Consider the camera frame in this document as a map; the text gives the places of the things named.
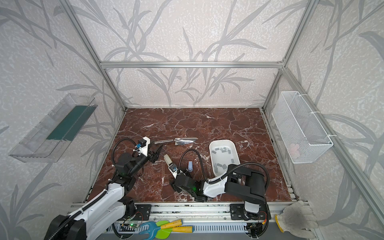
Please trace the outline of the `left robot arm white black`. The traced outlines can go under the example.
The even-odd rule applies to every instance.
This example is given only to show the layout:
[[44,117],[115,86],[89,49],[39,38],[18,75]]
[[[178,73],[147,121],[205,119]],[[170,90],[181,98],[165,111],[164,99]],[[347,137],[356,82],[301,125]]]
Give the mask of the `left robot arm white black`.
[[132,154],[122,154],[118,160],[111,156],[115,172],[103,191],[71,214],[54,218],[46,240],[95,240],[116,221],[136,216],[138,210],[128,192],[137,180],[136,173],[147,162],[157,161],[163,146],[152,151],[154,144],[147,137],[134,145]]

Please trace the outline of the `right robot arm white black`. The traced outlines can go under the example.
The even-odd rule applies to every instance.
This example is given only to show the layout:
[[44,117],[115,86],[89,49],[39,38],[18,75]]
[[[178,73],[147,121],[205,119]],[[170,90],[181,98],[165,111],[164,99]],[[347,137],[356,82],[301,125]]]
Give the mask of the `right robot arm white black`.
[[225,173],[207,181],[196,181],[190,174],[176,171],[171,187],[178,193],[190,194],[196,202],[206,202],[219,195],[228,194],[244,201],[242,204],[231,204],[232,220],[262,220],[266,224],[270,219],[266,191],[270,176],[261,164],[256,164],[263,172],[248,168],[245,163],[230,164]]

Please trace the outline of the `black white stapler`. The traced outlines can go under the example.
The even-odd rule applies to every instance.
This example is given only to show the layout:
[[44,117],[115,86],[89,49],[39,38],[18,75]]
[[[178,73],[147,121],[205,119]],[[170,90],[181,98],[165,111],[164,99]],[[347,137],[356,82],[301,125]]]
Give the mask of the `black white stapler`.
[[176,179],[178,175],[178,170],[179,170],[178,166],[171,160],[169,155],[164,155],[164,159],[168,166],[169,171],[171,172],[173,177]]

